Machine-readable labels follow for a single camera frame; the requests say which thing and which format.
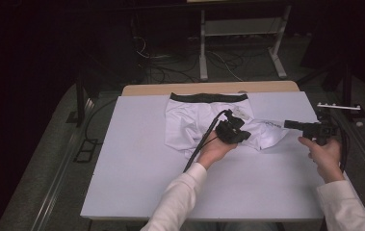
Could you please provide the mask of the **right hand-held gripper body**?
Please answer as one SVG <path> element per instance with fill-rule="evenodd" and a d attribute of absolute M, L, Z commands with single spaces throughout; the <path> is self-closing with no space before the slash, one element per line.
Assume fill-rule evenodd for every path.
<path fill-rule="evenodd" d="M 302 125 L 302 136 L 318 145 L 325 145 L 329 138 L 337 134 L 338 126 L 332 122 L 329 111 L 319 111 L 317 119 L 318 122 Z"/>

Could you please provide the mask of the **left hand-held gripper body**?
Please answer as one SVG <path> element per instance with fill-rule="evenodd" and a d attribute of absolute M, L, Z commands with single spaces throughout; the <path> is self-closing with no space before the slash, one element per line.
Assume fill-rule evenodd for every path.
<path fill-rule="evenodd" d="M 241 127 L 245 124 L 244 121 L 235 117 L 231 110 L 224 110 L 223 115 L 225 120 L 221 120 L 216 127 L 218 138 L 224 143 L 239 143 L 237 135 L 242 131 Z"/>

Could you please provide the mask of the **white boxer shorts black waistband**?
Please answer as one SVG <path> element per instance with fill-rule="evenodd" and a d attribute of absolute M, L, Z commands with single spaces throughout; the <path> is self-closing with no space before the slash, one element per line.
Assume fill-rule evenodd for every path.
<path fill-rule="evenodd" d="M 257 151 L 273 147 L 289 132 L 281 121 L 256 119 L 246 94 L 172 93 L 165 110 L 165 145 L 190 157 L 213 120 L 228 110 L 231 113 L 221 114 L 218 123 L 242 120 L 239 137 L 245 132 L 249 132 L 249 137 L 240 144 Z"/>

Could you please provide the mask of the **person's left hand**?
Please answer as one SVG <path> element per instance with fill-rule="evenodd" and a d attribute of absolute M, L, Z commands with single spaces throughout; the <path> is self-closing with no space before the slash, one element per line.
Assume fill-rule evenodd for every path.
<path fill-rule="evenodd" d="M 201 148 L 196 161 L 205 169 L 209 169 L 213 163 L 221 160 L 229 151 L 236 147 L 236 143 L 226 144 L 218 138 L 215 131 L 212 131 L 206 139 L 205 145 Z"/>

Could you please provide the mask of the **person's right hand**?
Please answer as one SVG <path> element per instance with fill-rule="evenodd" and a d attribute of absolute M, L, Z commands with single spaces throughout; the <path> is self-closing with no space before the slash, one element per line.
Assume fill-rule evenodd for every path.
<path fill-rule="evenodd" d="M 342 145 L 335 139 L 328 139 L 323 146 L 304 137 L 299 142 L 309 150 L 308 157 L 317 165 L 317 172 L 326 184 L 345 179 L 340 168 Z"/>

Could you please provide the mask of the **white bar with markers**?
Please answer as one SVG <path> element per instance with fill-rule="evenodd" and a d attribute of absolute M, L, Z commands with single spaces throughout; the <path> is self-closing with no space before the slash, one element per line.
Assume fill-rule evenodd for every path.
<path fill-rule="evenodd" d="M 348 110 L 348 111 L 361 111 L 360 106 L 351 107 L 351 106 L 340 106 L 337 104 L 328 104 L 328 103 L 321 103 L 319 102 L 317 104 L 317 108 L 319 109 L 337 109 L 337 110 Z"/>

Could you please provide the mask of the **black metal stand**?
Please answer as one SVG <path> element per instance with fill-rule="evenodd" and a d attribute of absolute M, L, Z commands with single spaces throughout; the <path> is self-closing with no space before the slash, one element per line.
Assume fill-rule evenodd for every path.
<path fill-rule="evenodd" d="M 96 62 L 82 60 L 76 66 L 76 111 L 71 112 L 67 123 L 75 123 L 80 127 L 85 120 L 87 100 L 98 95 L 101 81 L 98 78 Z"/>
<path fill-rule="evenodd" d="M 338 85 L 342 88 L 341 105 L 338 109 L 343 113 L 348 121 L 365 118 L 365 111 L 360 104 L 352 104 L 352 73 L 349 65 L 341 60 L 334 60 L 329 64 L 312 71 L 306 76 L 297 80 L 296 84 L 300 87 L 314 78 L 326 73 L 322 83 L 324 91 L 334 91 Z"/>

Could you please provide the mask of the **white metal stand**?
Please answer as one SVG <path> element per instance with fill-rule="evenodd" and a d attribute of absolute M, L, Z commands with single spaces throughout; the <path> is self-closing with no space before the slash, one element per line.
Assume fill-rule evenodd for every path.
<path fill-rule="evenodd" d="M 208 19 L 206 11 L 200 12 L 200 53 L 199 72 L 200 80 L 208 80 L 207 51 L 205 41 L 210 37 L 221 36 L 248 36 L 248 35 L 275 35 L 274 45 L 268 48 L 268 54 L 274 65 L 279 79 L 285 79 L 287 73 L 278 56 L 278 51 L 287 26 L 292 6 L 285 6 L 281 16 L 254 17 L 240 19 Z"/>

